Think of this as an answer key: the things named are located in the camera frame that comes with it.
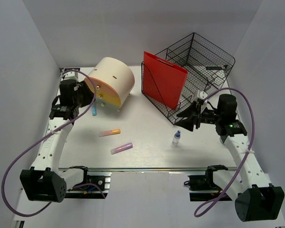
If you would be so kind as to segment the peach top drawer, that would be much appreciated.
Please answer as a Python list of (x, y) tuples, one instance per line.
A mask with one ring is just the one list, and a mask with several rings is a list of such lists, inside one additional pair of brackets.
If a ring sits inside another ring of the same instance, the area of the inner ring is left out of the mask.
[[(94, 77), (90, 77), (90, 79), (93, 81), (95, 88), (97, 88), (97, 86), (99, 86), (99, 89), (96, 89), (97, 93), (104, 93), (105, 95), (111, 95), (113, 97), (119, 97), (117, 92), (110, 85), (108, 85), (106, 82), (104, 82), (98, 78), (94, 78)], [(86, 82), (89, 89), (92, 92), (94, 92), (94, 86), (92, 85), (91, 81), (87, 78), (85, 78), (84, 81)]]

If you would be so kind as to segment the cream semicircular drawer box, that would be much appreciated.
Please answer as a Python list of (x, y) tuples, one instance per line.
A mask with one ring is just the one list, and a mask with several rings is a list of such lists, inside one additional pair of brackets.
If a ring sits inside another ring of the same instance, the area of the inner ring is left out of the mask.
[(104, 57), (88, 74), (89, 80), (94, 86), (90, 77), (98, 78), (108, 85), (110, 85), (119, 95), (121, 99), (121, 106), (115, 106), (105, 101), (98, 100), (95, 97), (95, 102), (102, 107), (108, 107), (116, 111), (120, 111), (123, 103), (130, 94), (134, 87), (135, 79), (132, 70), (122, 61), (112, 58)]

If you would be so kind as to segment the red file folder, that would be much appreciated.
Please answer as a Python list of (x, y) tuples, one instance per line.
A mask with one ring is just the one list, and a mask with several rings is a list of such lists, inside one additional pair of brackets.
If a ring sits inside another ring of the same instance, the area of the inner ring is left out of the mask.
[(144, 52), (142, 92), (175, 110), (187, 80), (188, 71), (172, 62)]

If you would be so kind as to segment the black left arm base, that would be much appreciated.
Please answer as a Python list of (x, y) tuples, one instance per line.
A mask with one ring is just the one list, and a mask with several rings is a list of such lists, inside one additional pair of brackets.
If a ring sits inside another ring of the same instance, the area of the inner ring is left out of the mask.
[(105, 199), (111, 182), (111, 173), (85, 166), (60, 169), (59, 174), (66, 181), (66, 199)]

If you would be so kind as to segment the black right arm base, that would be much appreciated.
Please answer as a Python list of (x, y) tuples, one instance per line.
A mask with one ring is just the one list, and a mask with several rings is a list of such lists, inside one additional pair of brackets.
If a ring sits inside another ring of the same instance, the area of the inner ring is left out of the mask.
[(188, 180), (183, 186), (189, 188), (190, 202), (204, 202), (215, 199), (222, 192), (222, 188), (213, 182), (213, 173), (216, 171), (231, 171), (224, 165), (211, 165), (206, 168), (188, 170)]

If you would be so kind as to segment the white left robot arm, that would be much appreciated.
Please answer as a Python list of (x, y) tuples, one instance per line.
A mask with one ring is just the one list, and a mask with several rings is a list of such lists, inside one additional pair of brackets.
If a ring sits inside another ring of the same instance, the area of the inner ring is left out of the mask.
[(47, 127), (48, 138), (42, 140), (36, 159), (28, 170), (22, 170), (20, 181), (30, 201), (61, 202), (75, 185), (82, 190), (91, 184), (83, 166), (58, 171), (66, 139), (72, 130), (81, 107), (89, 107), (95, 100), (94, 89), (87, 78), (62, 80), (60, 94), (52, 102)]

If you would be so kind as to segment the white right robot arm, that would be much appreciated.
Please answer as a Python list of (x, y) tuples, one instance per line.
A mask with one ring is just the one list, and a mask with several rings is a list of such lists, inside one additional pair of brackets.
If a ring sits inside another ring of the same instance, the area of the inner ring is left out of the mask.
[(228, 196), (234, 201), (236, 214), (243, 222), (275, 220), (285, 197), (284, 191), (274, 186), (262, 171), (250, 148), (247, 131), (237, 119), (236, 110), (237, 101), (233, 95), (221, 94), (218, 106), (210, 110), (207, 108), (207, 93), (197, 91), (191, 105), (177, 115), (181, 120), (176, 125), (193, 131), (201, 123), (214, 124), (237, 166), (235, 174), (223, 165), (207, 168), (206, 186), (212, 190), (222, 189), (212, 202)]

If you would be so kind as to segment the blue tube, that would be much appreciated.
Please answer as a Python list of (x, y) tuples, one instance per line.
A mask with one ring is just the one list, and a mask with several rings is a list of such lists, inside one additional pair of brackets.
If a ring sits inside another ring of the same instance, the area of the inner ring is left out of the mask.
[(92, 111), (92, 116), (96, 116), (97, 115), (97, 110), (96, 110), (96, 105), (95, 104), (92, 105), (91, 111)]

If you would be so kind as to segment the yellow bottom drawer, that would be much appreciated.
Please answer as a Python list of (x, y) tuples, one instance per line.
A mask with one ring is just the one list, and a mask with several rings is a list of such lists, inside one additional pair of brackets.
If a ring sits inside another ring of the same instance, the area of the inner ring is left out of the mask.
[(104, 93), (97, 93), (97, 91), (96, 91), (96, 98), (98, 100), (105, 101), (105, 102), (110, 103), (110, 104), (115, 105), (115, 106), (121, 106), (120, 97), (113, 97), (111, 95), (105, 95)]

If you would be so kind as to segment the small blue capped bottle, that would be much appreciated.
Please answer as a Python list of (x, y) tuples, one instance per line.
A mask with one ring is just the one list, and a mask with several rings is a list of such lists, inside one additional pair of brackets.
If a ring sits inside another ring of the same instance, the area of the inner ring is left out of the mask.
[(173, 140), (172, 140), (172, 144), (174, 145), (177, 145), (180, 141), (180, 137), (181, 136), (181, 131), (178, 130), (175, 134), (174, 134), (174, 137), (173, 137)]

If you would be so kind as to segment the black label sticker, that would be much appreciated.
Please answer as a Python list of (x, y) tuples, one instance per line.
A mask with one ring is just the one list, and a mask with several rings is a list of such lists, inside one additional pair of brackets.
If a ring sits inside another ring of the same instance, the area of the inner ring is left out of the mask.
[(63, 72), (76, 72), (76, 71), (80, 71), (80, 68), (64, 68)]

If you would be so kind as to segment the orange capped pink tube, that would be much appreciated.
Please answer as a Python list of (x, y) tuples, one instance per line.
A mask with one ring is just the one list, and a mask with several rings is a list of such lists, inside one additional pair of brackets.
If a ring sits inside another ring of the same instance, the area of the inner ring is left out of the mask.
[(113, 129), (113, 130), (108, 130), (108, 131), (103, 131), (99, 133), (99, 137), (105, 137), (105, 136), (110, 136), (110, 135), (116, 135), (120, 134), (121, 130), (120, 129)]

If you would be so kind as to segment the purple tube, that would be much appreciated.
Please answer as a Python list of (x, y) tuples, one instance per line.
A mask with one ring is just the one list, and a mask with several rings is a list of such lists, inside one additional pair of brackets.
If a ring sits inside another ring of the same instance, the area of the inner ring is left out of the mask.
[(126, 151), (126, 150), (131, 149), (131, 148), (133, 148), (133, 144), (130, 142), (130, 143), (121, 145), (119, 147), (113, 148), (111, 150), (111, 154), (113, 155), (113, 154), (116, 154), (116, 153), (119, 153), (119, 152)]

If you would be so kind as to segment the aluminium front rail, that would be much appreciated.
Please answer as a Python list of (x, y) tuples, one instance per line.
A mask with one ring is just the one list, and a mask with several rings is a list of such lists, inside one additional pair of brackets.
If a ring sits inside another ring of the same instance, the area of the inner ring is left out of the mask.
[(87, 168), (89, 171), (103, 171), (103, 172), (192, 172), (192, 171), (205, 171), (207, 167), (197, 167), (197, 168), (184, 168), (184, 167), (178, 167), (178, 168)]

